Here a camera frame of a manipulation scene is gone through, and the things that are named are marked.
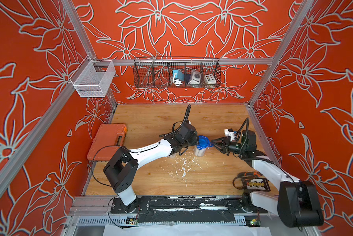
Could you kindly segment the clear container blue lid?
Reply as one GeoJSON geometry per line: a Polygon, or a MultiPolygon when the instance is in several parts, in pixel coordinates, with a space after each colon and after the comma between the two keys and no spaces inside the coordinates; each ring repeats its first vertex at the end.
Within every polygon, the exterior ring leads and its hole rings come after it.
{"type": "Polygon", "coordinates": [[[194,155],[196,157],[202,157],[208,148],[213,147],[213,144],[208,137],[199,135],[198,144],[194,147],[194,155]]]}

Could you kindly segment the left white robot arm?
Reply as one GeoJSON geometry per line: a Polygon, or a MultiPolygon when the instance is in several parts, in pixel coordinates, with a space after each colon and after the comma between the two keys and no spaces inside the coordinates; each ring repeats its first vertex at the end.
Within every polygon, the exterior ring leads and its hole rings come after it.
{"type": "Polygon", "coordinates": [[[158,142],[138,148],[120,147],[105,165],[103,172],[121,202],[130,206],[137,201],[132,183],[143,166],[174,154],[183,154],[184,149],[198,144],[197,131],[178,131],[161,138],[158,142]]]}

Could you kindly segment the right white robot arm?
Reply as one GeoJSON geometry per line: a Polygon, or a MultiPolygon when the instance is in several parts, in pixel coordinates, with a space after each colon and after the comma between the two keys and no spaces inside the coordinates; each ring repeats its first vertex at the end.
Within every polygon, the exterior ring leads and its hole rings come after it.
{"type": "Polygon", "coordinates": [[[324,216],[315,185],[287,173],[259,151],[255,132],[244,131],[235,139],[226,136],[212,140],[211,143],[221,153],[232,153],[245,161],[278,190],[276,197],[260,191],[251,192],[250,201],[253,206],[277,215],[289,228],[323,225],[324,216]]]}

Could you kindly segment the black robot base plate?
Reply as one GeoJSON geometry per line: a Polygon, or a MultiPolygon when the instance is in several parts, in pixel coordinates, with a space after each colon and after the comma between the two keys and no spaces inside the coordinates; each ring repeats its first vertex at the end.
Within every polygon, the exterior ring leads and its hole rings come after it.
{"type": "Polygon", "coordinates": [[[223,210],[229,213],[260,213],[267,210],[247,205],[241,196],[137,196],[137,199],[125,206],[120,198],[115,199],[109,207],[110,212],[149,213],[158,211],[181,210],[223,210]]]}

